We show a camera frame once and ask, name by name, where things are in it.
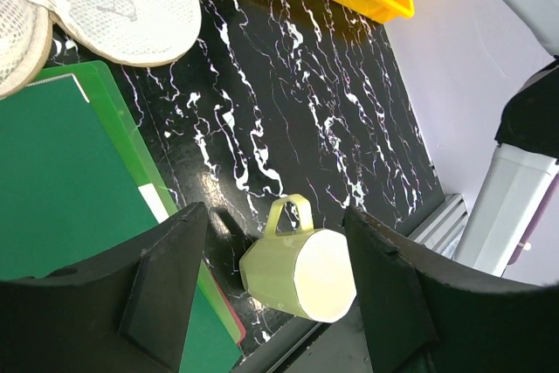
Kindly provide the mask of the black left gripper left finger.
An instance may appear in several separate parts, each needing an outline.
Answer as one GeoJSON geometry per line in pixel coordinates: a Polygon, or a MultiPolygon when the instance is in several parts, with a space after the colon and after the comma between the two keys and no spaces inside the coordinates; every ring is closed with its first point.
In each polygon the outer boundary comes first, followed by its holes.
{"type": "Polygon", "coordinates": [[[2,371],[178,371],[207,223],[193,203],[44,278],[3,282],[2,371]]]}

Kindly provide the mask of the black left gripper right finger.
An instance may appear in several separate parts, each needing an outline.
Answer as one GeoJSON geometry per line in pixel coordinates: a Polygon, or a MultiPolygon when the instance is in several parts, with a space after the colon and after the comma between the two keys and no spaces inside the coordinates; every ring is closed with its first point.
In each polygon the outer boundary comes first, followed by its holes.
{"type": "Polygon", "coordinates": [[[375,372],[556,372],[558,287],[483,273],[393,231],[344,215],[375,372]]]}

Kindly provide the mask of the white mesh laundry bag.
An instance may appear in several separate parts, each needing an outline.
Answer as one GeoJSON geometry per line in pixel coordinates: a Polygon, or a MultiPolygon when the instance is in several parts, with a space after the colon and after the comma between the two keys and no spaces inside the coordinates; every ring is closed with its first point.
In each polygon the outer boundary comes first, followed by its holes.
{"type": "Polygon", "coordinates": [[[117,64],[167,65],[197,41],[199,0],[1,0],[1,96],[43,68],[60,26],[74,41],[117,64]]]}

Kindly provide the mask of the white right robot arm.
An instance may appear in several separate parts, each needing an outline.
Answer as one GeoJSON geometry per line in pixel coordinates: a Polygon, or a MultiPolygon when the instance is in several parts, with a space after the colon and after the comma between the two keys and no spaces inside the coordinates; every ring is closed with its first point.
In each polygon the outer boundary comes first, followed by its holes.
{"type": "MultiPolygon", "coordinates": [[[[502,0],[553,58],[558,0],[502,0]]],[[[530,77],[504,107],[497,146],[454,260],[501,276],[558,183],[558,63],[530,77]]]]}

